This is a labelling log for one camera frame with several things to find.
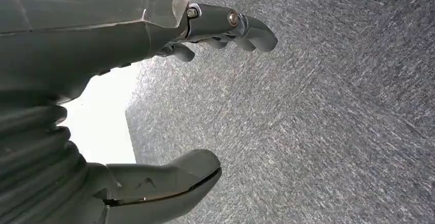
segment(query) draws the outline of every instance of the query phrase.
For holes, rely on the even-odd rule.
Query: gray plastic fairing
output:
[[[184,29],[139,22],[0,35],[0,92],[72,100],[91,77],[153,57]]]
[[[148,22],[180,25],[189,0],[0,0],[0,33]]]

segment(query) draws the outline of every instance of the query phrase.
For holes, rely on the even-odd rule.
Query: scuffed plastic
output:
[[[0,33],[149,22],[179,26],[189,0],[0,0]]]

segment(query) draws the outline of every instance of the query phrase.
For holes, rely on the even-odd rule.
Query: metal bolt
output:
[[[197,18],[198,17],[198,11],[195,8],[189,8],[187,10],[187,17],[192,19],[192,18]]]
[[[230,25],[235,27],[239,24],[239,14],[233,10],[228,13],[228,21]]]

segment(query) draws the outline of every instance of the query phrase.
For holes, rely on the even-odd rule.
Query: bolt head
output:
[[[239,14],[233,10],[230,11],[228,13],[228,21],[233,27],[237,26],[237,24],[239,24]]]
[[[197,18],[198,17],[198,11],[195,8],[190,8],[187,10],[187,17],[188,18]]]

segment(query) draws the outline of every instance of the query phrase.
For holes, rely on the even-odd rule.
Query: pivot bolt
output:
[[[195,8],[189,8],[187,10],[187,17],[190,19],[198,17],[198,11]]]
[[[239,14],[233,10],[228,12],[228,21],[230,22],[230,25],[235,27],[239,24]]]

